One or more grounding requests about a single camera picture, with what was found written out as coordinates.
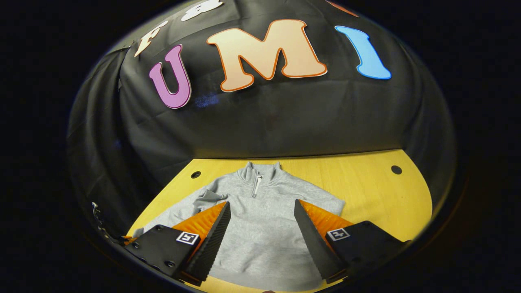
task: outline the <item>zipper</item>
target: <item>zipper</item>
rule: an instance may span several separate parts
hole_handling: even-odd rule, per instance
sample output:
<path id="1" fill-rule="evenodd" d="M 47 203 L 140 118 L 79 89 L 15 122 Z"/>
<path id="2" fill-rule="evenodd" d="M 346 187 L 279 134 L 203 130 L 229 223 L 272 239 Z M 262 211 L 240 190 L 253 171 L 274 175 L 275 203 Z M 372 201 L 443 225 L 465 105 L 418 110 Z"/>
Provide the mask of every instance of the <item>zipper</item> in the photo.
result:
<path id="1" fill-rule="evenodd" d="M 262 175 L 257 175 L 257 179 L 255 180 L 255 184 L 254 184 L 254 187 L 253 187 L 253 195 L 252 195 L 252 198 L 256 198 L 257 197 L 257 190 L 259 189 L 259 184 L 262 180 Z"/>

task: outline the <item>sweatshirt collar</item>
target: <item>sweatshirt collar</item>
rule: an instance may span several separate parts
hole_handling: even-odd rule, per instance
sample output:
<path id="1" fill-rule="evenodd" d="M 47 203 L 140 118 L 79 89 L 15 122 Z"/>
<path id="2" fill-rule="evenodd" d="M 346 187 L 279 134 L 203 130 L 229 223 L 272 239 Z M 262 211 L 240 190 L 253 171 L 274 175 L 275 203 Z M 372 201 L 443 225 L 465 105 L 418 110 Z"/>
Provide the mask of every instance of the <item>sweatshirt collar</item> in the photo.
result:
<path id="1" fill-rule="evenodd" d="M 277 181 L 284 173 L 280 168 L 280 162 L 277 162 L 275 165 L 259 165 L 248 162 L 246 167 L 237 171 L 239 177 L 248 183 L 253 183 L 257 175 L 261 175 L 265 184 Z"/>

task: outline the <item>yellow table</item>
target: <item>yellow table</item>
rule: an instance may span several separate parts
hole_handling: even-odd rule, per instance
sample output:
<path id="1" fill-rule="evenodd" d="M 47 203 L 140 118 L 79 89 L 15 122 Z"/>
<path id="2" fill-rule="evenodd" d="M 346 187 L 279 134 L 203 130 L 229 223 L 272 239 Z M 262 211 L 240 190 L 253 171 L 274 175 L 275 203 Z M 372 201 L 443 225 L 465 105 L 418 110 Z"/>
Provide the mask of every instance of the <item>yellow table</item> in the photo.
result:
<path id="1" fill-rule="evenodd" d="M 243 168 L 248 161 L 255 164 L 280 162 L 281 168 L 288 173 L 344 200 L 342 217 L 346 220 L 354 224 L 369 220 L 401 241 L 415 238 L 431 218 L 432 201 L 427 184 L 403 150 L 261 160 L 194 159 L 148 205 L 128 235 L 215 178 Z M 395 174 L 391 170 L 393 165 L 400 167 L 402 173 Z M 201 175 L 192 179 L 191 175 L 196 171 Z M 324 282 L 321 288 L 306 292 L 322 290 L 339 282 L 341 280 L 332 284 Z M 217 293 L 264 291 L 211 276 L 201 287 L 192 287 Z"/>

